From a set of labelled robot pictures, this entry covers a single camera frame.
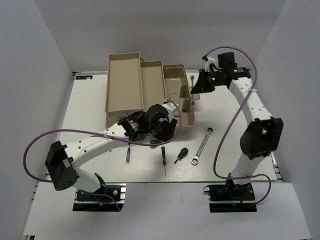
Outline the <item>beige plastic toolbox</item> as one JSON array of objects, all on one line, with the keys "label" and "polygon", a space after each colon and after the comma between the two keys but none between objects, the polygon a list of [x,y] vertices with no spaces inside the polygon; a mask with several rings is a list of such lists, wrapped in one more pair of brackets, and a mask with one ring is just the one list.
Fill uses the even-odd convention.
[{"label": "beige plastic toolbox", "polygon": [[105,126],[168,99],[179,105],[175,114],[181,133],[188,133],[196,124],[191,87],[185,66],[164,65],[161,60],[145,61],[139,52],[108,56]]}]

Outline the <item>large ratchet wrench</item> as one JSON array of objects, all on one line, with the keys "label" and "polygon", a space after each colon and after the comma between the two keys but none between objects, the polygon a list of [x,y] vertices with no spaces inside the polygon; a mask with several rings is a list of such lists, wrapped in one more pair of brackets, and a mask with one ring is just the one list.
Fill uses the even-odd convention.
[{"label": "large ratchet wrench", "polygon": [[205,134],[205,136],[204,136],[204,138],[203,138],[203,140],[202,140],[202,142],[201,142],[201,144],[200,144],[195,156],[190,161],[193,166],[197,166],[199,164],[200,155],[201,155],[202,151],[204,150],[205,145],[206,145],[210,135],[213,133],[213,131],[214,131],[213,128],[211,128],[211,127],[207,128],[206,134]]}]

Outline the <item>small combination wrench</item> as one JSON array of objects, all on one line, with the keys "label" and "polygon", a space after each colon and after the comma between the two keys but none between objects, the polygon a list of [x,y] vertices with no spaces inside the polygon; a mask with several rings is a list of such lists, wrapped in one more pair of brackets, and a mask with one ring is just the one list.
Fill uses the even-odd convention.
[{"label": "small combination wrench", "polygon": [[193,90],[193,87],[194,87],[194,75],[190,76],[190,81],[191,81],[190,97],[191,97],[191,103],[192,105],[194,105],[194,95],[191,94],[191,91]]}]

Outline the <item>blue handled long screwdriver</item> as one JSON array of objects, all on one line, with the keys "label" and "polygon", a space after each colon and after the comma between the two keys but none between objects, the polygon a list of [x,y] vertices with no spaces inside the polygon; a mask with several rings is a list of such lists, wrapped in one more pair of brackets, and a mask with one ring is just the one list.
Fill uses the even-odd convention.
[{"label": "blue handled long screwdriver", "polygon": [[131,160],[131,145],[129,144],[128,145],[128,148],[127,148],[127,152],[126,152],[126,163],[129,164],[130,163],[130,160]]}]

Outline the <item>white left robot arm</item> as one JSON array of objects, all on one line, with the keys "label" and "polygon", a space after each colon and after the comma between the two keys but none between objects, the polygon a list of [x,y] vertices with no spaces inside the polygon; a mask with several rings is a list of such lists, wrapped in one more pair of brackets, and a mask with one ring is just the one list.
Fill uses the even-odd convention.
[{"label": "white left robot arm", "polygon": [[81,168],[86,162],[127,144],[143,145],[152,136],[162,144],[172,141],[178,121],[179,106],[169,100],[152,105],[147,111],[137,111],[122,118],[103,132],[91,133],[86,139],[51,144],[45,166],[56,191],[70,187],[88,192],[94,199],[105,196],[104,181],[97,173]]}]

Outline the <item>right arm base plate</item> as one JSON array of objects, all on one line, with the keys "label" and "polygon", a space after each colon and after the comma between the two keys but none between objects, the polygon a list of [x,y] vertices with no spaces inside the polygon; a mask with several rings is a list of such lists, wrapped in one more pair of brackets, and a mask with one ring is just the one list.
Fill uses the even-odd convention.
[{"label": "right arm base plate", "polygon": [[205,186],[203,192],[208,195],[211,213],[257,212],[255,194],[250,180],[246,184],[235,184],[233,180],[228,179],[224,184]]}]

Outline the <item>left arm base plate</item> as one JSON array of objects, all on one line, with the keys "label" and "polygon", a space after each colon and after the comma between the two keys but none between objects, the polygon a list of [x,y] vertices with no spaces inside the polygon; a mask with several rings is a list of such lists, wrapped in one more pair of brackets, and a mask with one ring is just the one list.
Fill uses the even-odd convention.
[{"label": "left arm base plate", "polygon": [[125,183],[110,183],[94,193],[77,190],[73,212],[120,212],[126,198]]}]

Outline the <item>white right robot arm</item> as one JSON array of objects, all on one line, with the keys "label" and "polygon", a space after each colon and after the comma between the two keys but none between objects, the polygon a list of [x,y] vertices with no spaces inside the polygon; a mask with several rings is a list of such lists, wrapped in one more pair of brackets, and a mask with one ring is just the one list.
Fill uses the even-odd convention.
[{"label": "white right robot arm", "polygon": [[225,187],[226,195],[236,200],[243,195],[242,185],[250,183],[262,160],[278,148],[284,123],[266,109],[254,90],[249,69],[237,66],[233,52],[219,54],[217,65],[208,55],[203,56],[203,60],[205,67],[199,70],[191,94],[211,93],[218,86],[226,86],[239,103],[247,123],[240,138],[242,153],[227,177],[232,183]]}]

